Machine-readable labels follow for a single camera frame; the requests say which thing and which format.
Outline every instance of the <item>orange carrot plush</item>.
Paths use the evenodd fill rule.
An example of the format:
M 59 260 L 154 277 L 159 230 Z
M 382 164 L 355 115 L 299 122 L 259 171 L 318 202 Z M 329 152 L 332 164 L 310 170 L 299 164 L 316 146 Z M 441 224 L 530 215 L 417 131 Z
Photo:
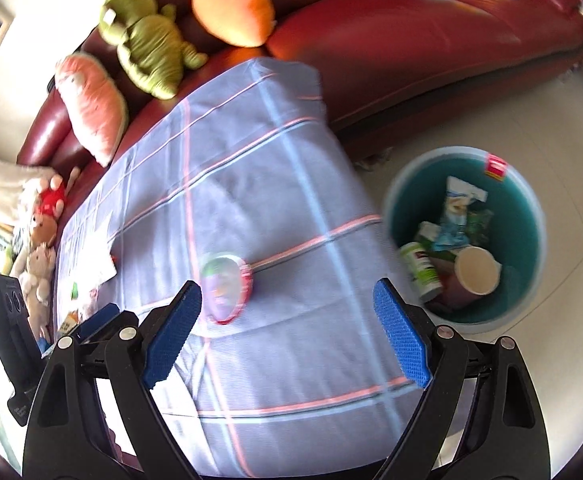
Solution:
M 191 7 L 210 34 L 235 46 L 261 46 L 275 26 L 271 0 L 191 0 Z

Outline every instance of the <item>wall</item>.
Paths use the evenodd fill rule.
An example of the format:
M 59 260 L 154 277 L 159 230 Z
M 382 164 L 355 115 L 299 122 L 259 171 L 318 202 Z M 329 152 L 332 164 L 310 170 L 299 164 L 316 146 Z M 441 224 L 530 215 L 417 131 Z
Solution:
M 0 46 L 0 158 L 15 160 L 55 63 L 97 24 L 104 0 L 0 0 L 14 16 Z

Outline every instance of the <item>stuffed animal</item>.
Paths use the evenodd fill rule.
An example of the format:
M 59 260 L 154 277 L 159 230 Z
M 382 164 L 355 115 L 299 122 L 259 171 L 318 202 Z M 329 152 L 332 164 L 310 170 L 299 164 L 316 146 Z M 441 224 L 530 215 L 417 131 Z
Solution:
M 65 200 L 80 176 L 80 170 L 74 168 L 66 181 L 58 174 L 51 180 L 41 179 L 38 184 L 38 197 L 33 207 L 30 225 L 30 245 L 36 248 L 41 244 L 52 246 L 56 241 L 58 220 L 65 210 Z
M 36 200 L 33 213 L 53 216 L 53 218 L 58 220 L 65 210 L 66 194 L 71 191 L 79 176 L 80 169 L 72 169 L 66 185 L 62 177 L 58 174 L 52 176 L 50 180 L 41 178 L 38 186 L 38 199 Z
M 200 24 L 234 46 L 261 46 L 275 27 L 271 0 L 191 0 Z
M 116 46 L 133 83 L 158 99 L 175 97 L 185 67 L 195 70 L 207 62 L 206 54 L 183 41 L 175 6 L 164 6 L 159 14 L 156 0 L 105 0 L 98 30 Z
M 20 288 L 29 311 L 29 326 L 34 338 L 43 337 L 50 342 L 49 330 L 49 296 L 50 280 L 56 267 L 56 251 L 45 244 L 40 245 L 27 257 L 26 270 L 20 275 Z
M 78 142 L 103 168 L 127 129 L 127 102 L 94 56 L 76 52 L 56 65 L 56 89 Z

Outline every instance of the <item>white floor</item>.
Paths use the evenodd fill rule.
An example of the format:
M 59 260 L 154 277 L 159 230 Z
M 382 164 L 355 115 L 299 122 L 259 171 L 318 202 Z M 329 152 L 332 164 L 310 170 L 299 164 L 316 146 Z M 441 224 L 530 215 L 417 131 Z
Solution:
M 361 177 L 382 206 L 405 163 L 450 145 L 504 158 L 529 181 L 547 217 L 547 266 L 535 300 L 503 330 L 478 338 L 516 339 L 543 409 L 555 474 L 583 442 L 583 71 L 432 128 Z

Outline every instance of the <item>blanket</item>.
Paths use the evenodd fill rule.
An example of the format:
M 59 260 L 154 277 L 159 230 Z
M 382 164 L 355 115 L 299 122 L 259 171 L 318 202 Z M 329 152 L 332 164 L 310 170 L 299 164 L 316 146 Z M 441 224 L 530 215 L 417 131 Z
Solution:
M 326 126 L 316 70 L 260 58 L 185 98 L 110 168 L 60 243 L 56 324 L 71 272 L 107 230 L 118 274 L 98 291 L 142 320 L 208 254 L 254 271 L 233 322 L 201 316 L 152 394 L 204 475 L 319 474 L 385 458 L 421 391 L 407 381 L 372 304 L 388 276 L 417 304 L 350 161 Z M 123 450 L 111 391 L 99 383 Z

